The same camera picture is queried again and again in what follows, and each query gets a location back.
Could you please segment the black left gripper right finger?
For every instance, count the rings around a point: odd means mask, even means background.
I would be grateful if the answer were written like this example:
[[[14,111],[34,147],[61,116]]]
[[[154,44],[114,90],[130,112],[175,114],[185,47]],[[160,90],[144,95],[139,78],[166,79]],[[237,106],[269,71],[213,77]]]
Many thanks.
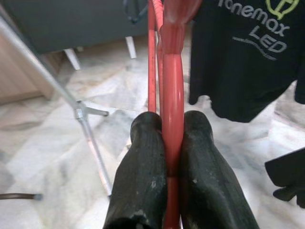
[[[199,111],[184,114],[180,209],[183,229],[254,229],[240,183],[215,146],[210,122]]]

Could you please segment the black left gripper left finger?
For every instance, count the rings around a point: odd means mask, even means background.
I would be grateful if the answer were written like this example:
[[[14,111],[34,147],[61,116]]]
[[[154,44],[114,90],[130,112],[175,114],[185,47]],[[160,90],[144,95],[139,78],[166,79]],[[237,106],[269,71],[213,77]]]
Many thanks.
[[[132,122],[132,145],[117,168],[103,229],[162,229],[167,174],[161,129],[153,112]]]

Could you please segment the red plastic hanger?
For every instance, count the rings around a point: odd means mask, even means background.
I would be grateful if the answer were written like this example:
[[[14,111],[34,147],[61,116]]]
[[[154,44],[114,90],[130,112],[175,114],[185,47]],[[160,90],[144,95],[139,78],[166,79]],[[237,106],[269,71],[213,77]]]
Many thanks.
[[[182,50],[202,0],[148,0],[148,110],[160,112],[167,168],[163,229],[180,229],[178,165],[184,127]]]

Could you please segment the silver metal garment rack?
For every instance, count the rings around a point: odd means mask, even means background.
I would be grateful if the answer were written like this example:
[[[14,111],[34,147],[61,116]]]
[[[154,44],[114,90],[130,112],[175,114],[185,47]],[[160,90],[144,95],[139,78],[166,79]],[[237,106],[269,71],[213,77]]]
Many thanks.
[[[77,101],[67,89],[61,86],[61,84],[54,78],[53,74],[45,62],[42,60],[42,58],[31,47],[28,46],[24,36],[14,25],[1,5],[0,32],[2,32],[10,42],[12,42],[13,46],[21,52],[22,56],[25,57],[26,60],[30,61],[31,64],[33,64],[34,68],[42,75],[44,80],[46,80],[55,89],[55,91],[57,91],[70,105],[73,110],[74,118],[80,123],[89,148],[96,160],[99,176],[105,192],[107,196],[111,196],[112,184],[108,176],[106,166],[103,162],[102,154],[99,151],[99,147],[88,121],[88,115],[99,115],[106,117],[109,115],[109,112],[87,107],[85,103],[82,101]]]

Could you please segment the black shirt with green logo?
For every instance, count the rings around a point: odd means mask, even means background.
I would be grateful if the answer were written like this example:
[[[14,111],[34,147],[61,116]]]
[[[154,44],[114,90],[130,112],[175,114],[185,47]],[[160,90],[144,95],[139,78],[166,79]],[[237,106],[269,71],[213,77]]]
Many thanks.
[[[305,104],[305,0],[203,0],[193,23],[189,103],[248,123],[296,82]]]

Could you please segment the black TV console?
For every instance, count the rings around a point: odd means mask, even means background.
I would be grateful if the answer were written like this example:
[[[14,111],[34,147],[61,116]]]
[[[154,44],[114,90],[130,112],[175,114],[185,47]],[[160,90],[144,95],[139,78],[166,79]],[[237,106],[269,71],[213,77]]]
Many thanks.
[[[148,13],[138,23],[126,17],[123,0],[0,0],[0,5],[40,54],[125,38],[136,58],[133,36],[148,31]]]

